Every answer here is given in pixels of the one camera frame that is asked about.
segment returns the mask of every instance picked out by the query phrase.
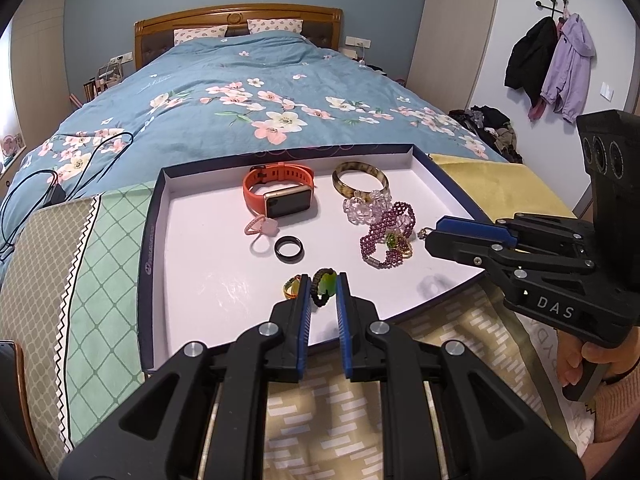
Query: pillow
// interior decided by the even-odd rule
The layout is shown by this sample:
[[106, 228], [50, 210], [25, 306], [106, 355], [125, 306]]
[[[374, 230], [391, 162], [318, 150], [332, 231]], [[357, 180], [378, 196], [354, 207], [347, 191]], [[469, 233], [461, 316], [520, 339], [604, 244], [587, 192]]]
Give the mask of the pillow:
[[228, 25], [209, 28], [176, 28], [174, 46], [196, 38], [224, 38]]
[[302, 32], [303, 20], [246, 20], [249, 25], [249, 34], [257, 34], [266, 30], [290, 30], [291, 32]]

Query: jewelry tray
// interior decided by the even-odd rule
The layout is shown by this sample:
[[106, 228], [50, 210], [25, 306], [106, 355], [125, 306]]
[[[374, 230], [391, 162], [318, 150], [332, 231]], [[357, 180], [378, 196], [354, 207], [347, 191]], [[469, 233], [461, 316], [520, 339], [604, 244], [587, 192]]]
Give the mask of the jewelry tray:
[[[369, 226], [347, 220], [344, 198], [332, 184], [334, 168], [349, 160], [382, 170], [393, 200], [408, 202], [414, 209], [414, 254], [396, 268], [376, 269], [362, 259], [360, 237], [369, 232]], [[281, 161], [295, 161], [316, 172], [312, 206], [278, 219], [280, 231], [274, 238], [247, 236], [244, 226], [254, 214], [244, 202], [242, 179], [252, 166]], [[341, 179], [355, 189], [382, 187], [364, 173], [346, 173]], [[284, 182], [265, 188], [291, 185]], [[289, 278], [313, 276], [322, 267], [346, 272], [351, 293], [375, 302], [382, 319], [438, 303], [443, 294], [481, 272], [432, 258], [415, 237], [421, 228], [435, 227], [444, 215], [490, 222], [412, 144], [300, 148], [164, 168], [149, 205], [140, 257], [138, 342], [143, 370], [157, 369], [189, 341], [208, 346], [234, 341], [269, 318], [273, 305], [285, 299], [282, 287]], [[274, 253], [277, 238], [285, 235], [299, 238], [304, 245], [305, 256], [296, 264], [285, 264]], [[385, 250], [380, 244], [374, 256], [384, 260]], [[331, 298], [320, 309], [314, 306], [309, 345], [337, 337], [335, 298]]]

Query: human hand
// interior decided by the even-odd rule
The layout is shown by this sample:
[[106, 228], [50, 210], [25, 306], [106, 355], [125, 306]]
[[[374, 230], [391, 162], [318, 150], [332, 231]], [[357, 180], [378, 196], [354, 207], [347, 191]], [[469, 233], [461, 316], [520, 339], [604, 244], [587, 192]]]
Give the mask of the human hand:
[[577, 337], [558, 330], [558, 380], [564, 388], [576, 385], [582, 377], [582, 359], [596, 364], [611, 364], [605, 377], [623, 374], [640, 358], [640, 327], [634, 327], [617, 348], [601, 348], [583, 343]]

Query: wooden headboard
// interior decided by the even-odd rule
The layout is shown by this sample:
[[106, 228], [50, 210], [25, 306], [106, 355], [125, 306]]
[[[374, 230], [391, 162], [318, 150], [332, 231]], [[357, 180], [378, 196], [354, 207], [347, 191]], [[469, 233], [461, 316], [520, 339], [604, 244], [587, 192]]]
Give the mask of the wooden headboard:
[[228, 25], [227, 36], [249, 33], [246, 20], [304, 20], [302, 35], [314, 45], [338, 50], [342, 10], [295, 4], [234, 4], [183, 10], [136, 23], [136, 69], [151, 63], [174, 46], [176, 28]]

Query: pile of clothes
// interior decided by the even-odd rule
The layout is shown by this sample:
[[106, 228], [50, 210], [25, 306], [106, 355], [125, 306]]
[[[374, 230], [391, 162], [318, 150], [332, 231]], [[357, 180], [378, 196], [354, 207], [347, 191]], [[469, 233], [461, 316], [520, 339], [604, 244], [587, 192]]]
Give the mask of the pile of clothes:
[[449, 116], [463, 128], [475, 133], [509, 162], [522, 164], [522, 157], [516, 151], [516, 132], [511, 126], [510, 118], [500, 110], [489, 106], [474, 106], [470, 110], [452, 110]]

